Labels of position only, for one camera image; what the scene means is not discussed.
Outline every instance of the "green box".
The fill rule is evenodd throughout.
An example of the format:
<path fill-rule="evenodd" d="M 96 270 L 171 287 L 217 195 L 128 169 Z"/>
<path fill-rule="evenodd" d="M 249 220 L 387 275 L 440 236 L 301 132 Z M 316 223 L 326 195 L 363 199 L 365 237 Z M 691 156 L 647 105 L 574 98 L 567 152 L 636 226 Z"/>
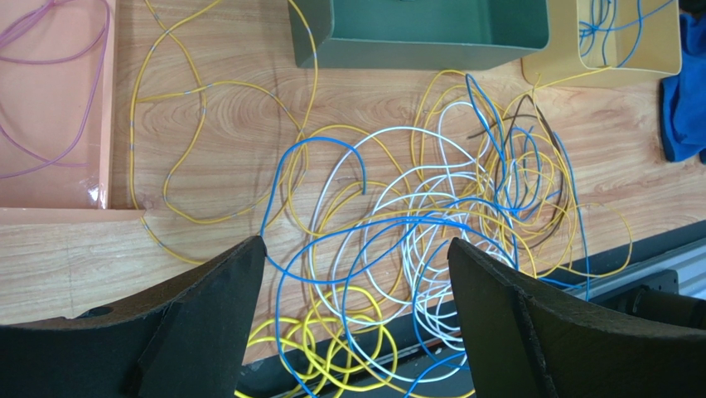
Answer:
<path fill-rule="evenodd" d="M 544 49 L 547 0 L 296 0 L 322 68 L 484 70 Z M 313 67 L 290 5 L 297 65 Z"/>

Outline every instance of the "purple cable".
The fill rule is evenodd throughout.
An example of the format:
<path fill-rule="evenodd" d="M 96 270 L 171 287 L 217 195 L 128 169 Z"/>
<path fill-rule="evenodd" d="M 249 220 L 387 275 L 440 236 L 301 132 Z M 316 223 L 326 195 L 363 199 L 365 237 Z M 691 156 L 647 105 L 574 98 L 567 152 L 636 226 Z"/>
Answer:
<path fill-rule="evenodd" d="M 27 14 L 19 17 L 15 22 L 10 24 L 9 27 L 5 28 L 2 32 L 0 32 L 0 49 L 2 49 L 3 47 L 7 46 L 8 44 L 12 43 L 16 39 L 18 39 L 19 37 L 21 37 L 22 35 L 27 33 L 32 27 L 34 27 L 49 12 L 49 10 L 52 7 L 61 6 L 61 5 L 67 4 L 68 2 L 72 2 L 72 1 L 74 1 L 74 0 L 65 0 L 63 2 L 57 2 L 56 0 L 48 0 L 44 6 L 37 8 L 37 10 L 28 12 Z M 12 63 L 25 64 L 25 65 L 57 64 L 57 63 L 61 63 L 61 62 L 72 61 L 72 60 L 84 55 L 91 48 L 93 48 L 93 46 L 95 46 L 96 43 L 98 43 L 98 41 L 100 40 L 100 37 L 104 37 L 103 48 L 101 51 L 98 65 L 96 66 L 95 78 L 93 81 L 93 85 L 91 87 L 88 103 L 86 104 L 84 117 L 83 117 L 83 120 L 81 121 L 81 125 L 79 127 L 79 132 L 76 134 L 74 141 L 71 143 L 71 145 L 69 145 L 69 147 L 63 153 L 61 153 L 56 158 L 49 160 L 49 159 L 43 158 L 42 156 L 37 155 L 36 153 L 30 151 L 29 149 L 23 147 L 21 144 L 17 143 L 14 139 L 12 139 L 7 134 L 5 129 L 2 128 L 2 125 L 0 125 L 0 135 L 5 137 L 5 139 L 7 139 L 12 145 L 14 145 L 16 148 L 22 150 L 24 153 L 32 156 L 33 158 L 35 158 L 37 160 L 44 162 L 43 164 L 28 168 L 26 170 L 22 170 L 20 172 L 11 172 L 8 174 L 0 174 L 0 179 L 23 176 L 23 175 L 29 174 L 31 172 L 35 172 L 37 170 L 41 170 L 42 168 L 49 167 L 49 166 L 59 166 L 59 167 L 86 167 L 86 166 L 88 166 L 88 163 L 59 163 L 59 161 L 62 158 L 64 158 L 66 155 L 68 155 L 81 140 L 81 137 L 83 136 L 83 133 L 85 131 L 85 126 L 88 123 L 88 117 L 89 117 L 89 113 L 91 110 L 91 106 L 93 105 L 93 101 L 95 98 L 95 92 L 98 89 L 98 83 L 100 80 L 100 72 L 103 69 L 103 65 L 104 65 L 104 61 L 105 61 L 105 52 L 107 51 L 107 48 L 108 48 L 108 31 L 110 29 L 110 5 L 108 4 L 108 2 L 106 2 L 106 0 L 100 0 L 100 1 L 105 5 L 105 24 L 103 25 L 103 28 L 100 30 L 99 35 L 85 49 L 79 51 L 78 53 L 74 54 L 73 56 L 68 56 L 66 58 L 61 58 L 61 59 L 56 59 L 56 60 L 46 60 L 46 61 L 16 60 L 16 59 L 11 59 L 11 58 L 6 58 L 6 57 L 0 57 L 0 61 L 8 61 L 8 62 L 12 62 Z"/>

